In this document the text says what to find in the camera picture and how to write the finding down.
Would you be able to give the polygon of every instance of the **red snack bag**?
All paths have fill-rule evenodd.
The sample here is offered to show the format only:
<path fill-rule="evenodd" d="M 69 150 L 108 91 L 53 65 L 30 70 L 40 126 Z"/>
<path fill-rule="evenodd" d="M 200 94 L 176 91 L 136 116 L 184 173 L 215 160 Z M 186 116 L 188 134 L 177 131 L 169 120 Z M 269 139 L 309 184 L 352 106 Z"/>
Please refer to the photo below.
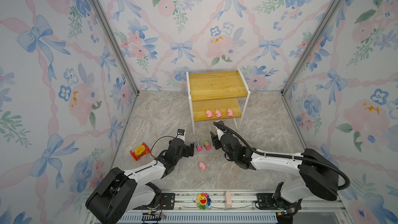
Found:
<path fill-rule="evenodd" d="M 136 161 L 138 161 L 140 157 L 144 156 L 147 153 L 150 153 L 150 149 L 146 143 L 142 143 L 142 145 L 135 148 L 135 150 L 130 151 L 130 154 Z"/>

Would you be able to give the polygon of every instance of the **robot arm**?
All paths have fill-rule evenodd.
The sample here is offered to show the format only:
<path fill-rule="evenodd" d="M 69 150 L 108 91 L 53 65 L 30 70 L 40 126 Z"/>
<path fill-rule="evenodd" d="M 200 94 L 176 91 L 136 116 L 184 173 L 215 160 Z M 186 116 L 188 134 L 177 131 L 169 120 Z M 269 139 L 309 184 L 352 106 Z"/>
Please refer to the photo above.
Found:
<path fill-rule="evenodd" d="M 272 198 L 276 207 L 289 208 L 296 201 L 317 196 L 328 201 L 337 199 L 337 191 L 349 186 L 348 177 L 326 158 L 312 149 L 304 153 L 275 153 L 251 148 L 239 134 L 226 127 L 222 121 L 214 122 L 217 135 L 212 135 L 213 146 L 222 148 L 225 158 L 243 169 L 272 169 L 298 176 L 297 179 L 279 183 Z M 242 146 L 238 138 L 246 144 Z M 346 183 L 338 186 L 339 175 Z"/>
<path fill-rule="evenodd" d="M 87 209 L 103 224 L 114 224 L 125 211 L 139 206 L 156 208 L 161 190 L 151 181 L 170 174 L 183 156 L 193 156 L 193 143 L 185 145 L 184 134 L 184 130 L 178 129 L 169 148 L 144 166 L 126 171 L 113 168 L 87 199 Z"/>

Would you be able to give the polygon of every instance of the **shelf board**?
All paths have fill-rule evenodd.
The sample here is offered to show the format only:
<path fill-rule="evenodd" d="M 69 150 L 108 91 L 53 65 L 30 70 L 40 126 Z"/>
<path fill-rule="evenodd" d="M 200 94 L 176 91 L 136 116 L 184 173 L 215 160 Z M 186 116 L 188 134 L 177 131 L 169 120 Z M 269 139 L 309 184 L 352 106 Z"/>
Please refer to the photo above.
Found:
<path fill-rule="evenodd" d="M 241 98 L 248 95 L 239 71 L 189 74 L 192 102 Z"/>
<path fill-rule="evenodd" d="M 234 116 L 228 117 L 227 110 L 231 108 L 234 111 Z M 242 116 L 242 112 L 240 111 L 240 107 L 238 104 L 238 100 L 236 98 L 233 99 L 219 99 L 213 101 L 196 101 L 192 102 L 193 109 L 193 121 L 217 121 L 224 118 L 240 118 Z M 206 115 L 206 111 L 209 109 L 213 112 L 213 117 L 208 118 Z M 216 109 L 221 111 L 221 118 L 216 117 L 214 113 Z"/>

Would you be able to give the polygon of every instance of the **toy pig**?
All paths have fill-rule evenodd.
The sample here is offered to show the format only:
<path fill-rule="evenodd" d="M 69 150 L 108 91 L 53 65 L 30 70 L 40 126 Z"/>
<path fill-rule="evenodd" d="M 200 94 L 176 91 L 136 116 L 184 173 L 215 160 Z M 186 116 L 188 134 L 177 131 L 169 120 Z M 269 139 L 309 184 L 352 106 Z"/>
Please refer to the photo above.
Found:
<path fill-rule="evenodd" d="M 218 118 L 221 118 L 221 112 L 220 112 L 220 110 L 217 110 L 217 109 L 216 109 L 216 111 L 215 111 L 214 113 L 216 114 L 216 116 L 217 116 Z"/>
<path fill-rule="evenodd" d="M 212 118 L 213 117 L 213 113 L 209 109 L 207 109 L 206 115 L 207 115 L 208 118 Z"/>
<path fill-rule="evenodd" d="M 199 167 L 201 168 L 201 170 L 205 171 L 206 170 L 206 165 L 204 162 L 200 162 L 199 163 Z"/>
<path fill-rule="evenodd" d="M 227 112 L 226 112 L 227 114 L 228 114 L 228 116 L 229 117 L 232 117 L 232 116 L 234 116 L 234 112 L 232 111 L 232 109 L 231 108 L 228 108 L 228 110 L 227 110 Z"/>

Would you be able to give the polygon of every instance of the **marble floor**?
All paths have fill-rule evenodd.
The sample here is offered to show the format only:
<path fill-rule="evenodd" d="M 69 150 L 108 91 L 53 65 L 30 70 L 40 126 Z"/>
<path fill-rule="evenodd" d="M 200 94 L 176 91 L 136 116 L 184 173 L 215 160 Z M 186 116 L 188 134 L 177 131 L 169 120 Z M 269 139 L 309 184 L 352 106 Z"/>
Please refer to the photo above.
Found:
<path fill-rule="evenodd" d="M 245 98 L 239 99 L 241 105 Z M 235 130 L 232 119 L 224 124 Z M 196 122 L 193 136 L 187 92 L 141 91 L 127 124 L 113 167 L 132 169 L 152 161 L 147 154 L 135 161 L 130 150 L 145 142 L 150 148 L 162 136 L 176 136 L 177 129 L 186 130 L 186 144 L 205 140 L 211 143 L 213 121 Z M 238 132 L 251 147 L 268 152 L 303 152 L 293 124 L 278 92 L 251 92 L 242 126 Z M 153 148 L 157 156 L 167 149 L 171 138 L 162 138 Z M 206 171 L 199 162 L 206 164 Z M 272 170 L 244 170 L 224 158 L 221 149 L 195 150 L 193 157 L 182 157 L 168 176 L 153 181 L 161 189 L 275 189 L 282 181 L 296 177 Z"/>

